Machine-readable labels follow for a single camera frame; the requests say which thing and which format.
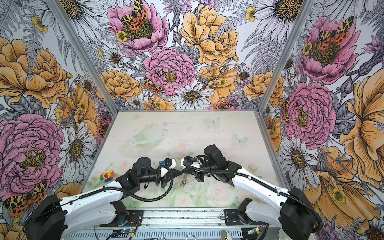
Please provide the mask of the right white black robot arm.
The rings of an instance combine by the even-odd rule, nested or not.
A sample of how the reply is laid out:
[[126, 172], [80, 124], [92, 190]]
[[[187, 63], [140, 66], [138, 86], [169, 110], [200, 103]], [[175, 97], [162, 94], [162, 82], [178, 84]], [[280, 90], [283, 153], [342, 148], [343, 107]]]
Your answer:
[[248, 172], [241, 165], [228, 161], [216, 145], [207, 146], [204, 154], [186, 156], [181, 160], [183, 172], [194, 175], [198, 182], [205, 176], [248, 192], [268, 206], [261, 207], [245, 199], [238, 207], [238, 218], [244, 224], [263, 222], [281, 228], [293, 240], [307, 240], [323, 229], [324, 223], [303, 191], [272, 185]]

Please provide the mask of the aluminium mounting rail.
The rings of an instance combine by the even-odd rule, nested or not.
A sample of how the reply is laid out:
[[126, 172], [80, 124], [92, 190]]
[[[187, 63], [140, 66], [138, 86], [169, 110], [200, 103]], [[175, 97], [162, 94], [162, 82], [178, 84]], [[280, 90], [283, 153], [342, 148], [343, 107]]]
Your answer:
[[[226, 226], [225, 221], [220, 219], [224, 209], [237, 208], [147, 208], [147, 209], [125, 209], [144, 210], [144, 216], [140, 229], [154, 228], [206, 228], [206, 227], [245, 227], [251, 226]], [[278, 221], [278, 212], [267, 205], [253, 205], [249, 213], [249, 218], [255, 222], [262, 222], [281, 227]], [[63, 236], [70, 235], [82, 230], [91, 229], [102, 224], [109, 224], [117, 216], [116, 210], [112, 207], [102, 207], [92, 210], [89, 214], [80, 214], [78, 217], [66, 216], [65, 230]]]

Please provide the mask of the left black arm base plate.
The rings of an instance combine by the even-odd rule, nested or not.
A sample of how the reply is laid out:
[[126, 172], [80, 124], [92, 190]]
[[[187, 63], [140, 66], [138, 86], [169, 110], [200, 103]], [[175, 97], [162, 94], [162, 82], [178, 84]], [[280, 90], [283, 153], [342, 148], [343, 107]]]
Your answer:
[[128, 210], [117, 213], [117, 216], [109, 224], [100, 227], [140, 227], [144, 216], [144, 210]]

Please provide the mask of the colourful flower toy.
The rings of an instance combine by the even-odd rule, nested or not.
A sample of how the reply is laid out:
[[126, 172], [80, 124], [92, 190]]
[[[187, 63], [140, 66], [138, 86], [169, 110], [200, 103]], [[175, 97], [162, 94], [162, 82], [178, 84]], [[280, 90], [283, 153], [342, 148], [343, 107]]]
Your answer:
[[113, 171], [107, 170], [102, 175], [100, 175], [100, 181], [107, 183], [112, 181], [115, 178], [115, 173]]

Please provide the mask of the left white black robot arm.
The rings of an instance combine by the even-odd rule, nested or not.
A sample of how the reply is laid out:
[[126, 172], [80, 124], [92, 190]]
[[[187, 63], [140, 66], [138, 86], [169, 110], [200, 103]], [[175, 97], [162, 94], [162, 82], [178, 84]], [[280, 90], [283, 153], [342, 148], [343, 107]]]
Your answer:
[[[128, 220], [122, 200], [127, 197], [148, 203], [161, 200], [171, 191], [174, 179], [182, 175], [175, 165], [174, 159], [166, 158], [154, 169], [151, 159], [141, 157], [124, 175], [105, 186], [69, 197], [48, 196], [24, 223], [27, 239], [60, 240], [97, 225], [122, 226]], [[151, 199], [137, 196], [141, 184], [149, 183], [168, 189]]]

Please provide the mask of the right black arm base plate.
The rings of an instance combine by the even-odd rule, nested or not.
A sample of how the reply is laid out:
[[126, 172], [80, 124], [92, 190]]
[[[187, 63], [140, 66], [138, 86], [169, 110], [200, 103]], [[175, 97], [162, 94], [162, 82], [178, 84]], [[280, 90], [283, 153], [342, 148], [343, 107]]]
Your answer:
[[260, 221], [251, 220], [245, 214], [239, 213], [237, 209], [224, 209], [220, 219], [225, 221], [226, 226], [261, 226], [263, 224]]

